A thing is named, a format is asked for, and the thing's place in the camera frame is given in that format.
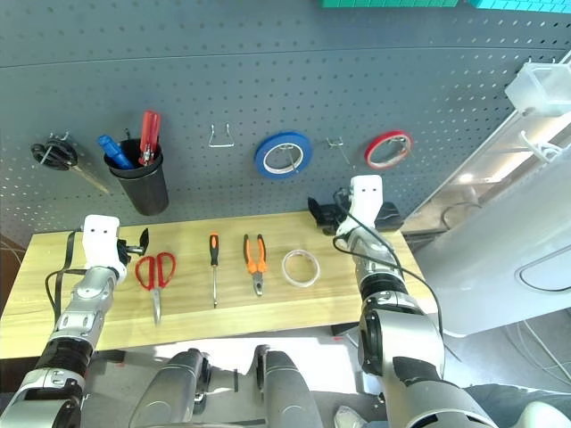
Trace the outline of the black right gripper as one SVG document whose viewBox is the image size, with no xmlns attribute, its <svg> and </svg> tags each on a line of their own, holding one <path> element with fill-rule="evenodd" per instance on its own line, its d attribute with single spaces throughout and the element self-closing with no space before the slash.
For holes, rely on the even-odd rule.
<svg viewBox="0 0 571 428">
<path fill-rule="evenodd" d="M 333 206 L 320 204 L 312 197 L 307 198 L 308 210 L 317 223 L 331 223 L 333 221 Z M 343 200 L 336 201 L 335 231 L 337 233 L 350 233 L 352 231 L 352 218 L 349 216 L 350 207 Z"/>
</svg>

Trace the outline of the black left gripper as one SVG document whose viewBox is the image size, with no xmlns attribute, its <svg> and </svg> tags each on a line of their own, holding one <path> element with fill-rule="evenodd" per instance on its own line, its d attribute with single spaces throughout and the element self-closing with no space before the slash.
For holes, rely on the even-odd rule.
<svg viewBox="0 0 571 428">
<path fill-rule="evenodd" d="M 121 264 L 126 268 L 131 261 L 131 255 L 145 255 L 149 245 L 149 232 L 146 228 L 139 237 L 139 245 L 128 245 L 126 240 L 117 240 L 117 252 Z"/>
</svg>

